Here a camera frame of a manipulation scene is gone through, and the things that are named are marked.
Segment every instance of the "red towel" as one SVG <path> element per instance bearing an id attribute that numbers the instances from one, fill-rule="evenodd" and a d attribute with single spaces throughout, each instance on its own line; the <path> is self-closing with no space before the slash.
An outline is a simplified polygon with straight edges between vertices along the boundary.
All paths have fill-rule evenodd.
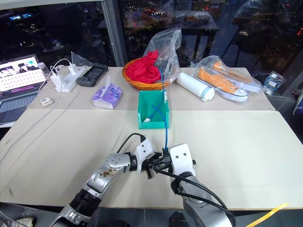
<path id="1" fill-rule="evenodd" d="M 148 52 L 145 57 L 136 60 L 126 70 L 126 75 L 133 81 L 146 84 L 152 84 L 157 80 L 161 80 L 159 69 L 154 66 L 158 58 L 158 50 Z"/>

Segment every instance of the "green plastic box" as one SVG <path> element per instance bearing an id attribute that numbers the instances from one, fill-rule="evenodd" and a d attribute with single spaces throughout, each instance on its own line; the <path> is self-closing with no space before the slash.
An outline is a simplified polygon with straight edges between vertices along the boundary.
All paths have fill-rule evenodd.
<path id="1" fill-rule="evenodd" d="M 167 128 L 169 128 L 169 104 L 166 98 L 166 91 L 140 91 L 138 103 L 138 126 L 139 129 L 165 129 L 165 122 L 161 114 L 154 107 L 159 106 L 159 110 L 166 117 Z M 150 122 L 144 122 L 146 118 L 151 118 Z"/>

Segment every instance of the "wicker basket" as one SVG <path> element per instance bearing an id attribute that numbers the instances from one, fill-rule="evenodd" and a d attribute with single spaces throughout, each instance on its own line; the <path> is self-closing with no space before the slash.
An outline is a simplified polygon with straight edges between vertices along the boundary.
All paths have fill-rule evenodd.
<path id="1" fill-rule="evenodd" d="M 131 85 L 133 85 L 136 89 L 138 90 L 162 90 L 162 83 L 154 83 L 154 84 L 145 84 L 142 82 L 138 82 L 138 81 L 133 81 L 131 80 L 127 75 L 126 75 L 126 70 L 127 68 L 133 64 L 135 60 L 130 61 L 129 63 L 127 63 L 122 70 L 122 76 L 124 77 L 124 79 L 130 83 Z"/>

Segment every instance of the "floor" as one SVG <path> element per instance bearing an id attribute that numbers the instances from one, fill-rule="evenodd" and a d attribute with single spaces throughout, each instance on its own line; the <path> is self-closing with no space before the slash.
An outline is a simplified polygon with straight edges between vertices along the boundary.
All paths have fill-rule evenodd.
<path id="1" fill-rule="evenodd" d="M 47 227 L 57 216 L 56 212 L 1 203 L 0 210 L 12 219 L 35 217 L 35 227 Z M 108 227 L 115 220 L 125 220 L 131 227 L 168 227 L 169 218 L 175 211 L 181 211 L 191 227 L 193 219 L 184 210 L 152 210 L 152 209 L 106 209 L 98 208 L 88 227 Z M 266 212 L 237 216 L 237 227 L 244 227 Z M 303 210 L 281 210 L 258 227 L 302 227 Z"/>

